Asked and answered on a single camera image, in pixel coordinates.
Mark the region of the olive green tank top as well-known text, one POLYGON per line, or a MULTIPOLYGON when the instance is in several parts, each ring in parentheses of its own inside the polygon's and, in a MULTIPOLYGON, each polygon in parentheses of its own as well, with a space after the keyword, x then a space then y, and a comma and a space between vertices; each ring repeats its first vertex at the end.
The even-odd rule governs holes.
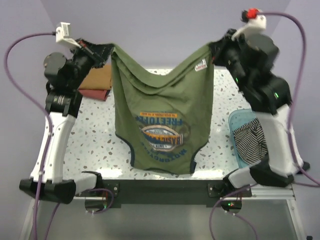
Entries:
POLYGON ((208 44, 168 74, 151 73, 119 46, 111 55, 115 134, 144 171, 192 174, 209 141, 214 66, 208 44))

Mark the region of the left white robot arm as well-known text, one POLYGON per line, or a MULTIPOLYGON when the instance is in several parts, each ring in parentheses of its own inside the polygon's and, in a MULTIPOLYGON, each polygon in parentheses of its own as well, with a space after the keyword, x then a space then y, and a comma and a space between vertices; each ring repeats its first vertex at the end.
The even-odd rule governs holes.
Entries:
POLYGON ((74 196, 87 191, 99 196, 104 190, 102 175, 83 171, 76 179, 64 179, 63 165, 69 136, 82 102, 79 87, 93 68, 102 68, 114 44, 94 44, 82 38, 70 46, 71 59, 60 52, 43 61, 47 79, 45 130, 36 164, 19 189, 39 201, 69 204, 74 196))

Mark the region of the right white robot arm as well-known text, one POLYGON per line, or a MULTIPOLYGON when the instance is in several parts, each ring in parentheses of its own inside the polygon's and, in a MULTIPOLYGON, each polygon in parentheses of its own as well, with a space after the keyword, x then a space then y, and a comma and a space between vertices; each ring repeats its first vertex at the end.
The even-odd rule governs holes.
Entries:
POLYGON ((223 178, 223 192, 235 196, 242 187, 259 184, 287 187, 294 176, 310 168, 299 156, 294 130, 287 116, 293 109, 289 84, 271 72, 279 48, 262 33, 234 38, 229 29, 210 44, 213 64, 225 67, 261 124, 268 157, 236 169, 223 178))

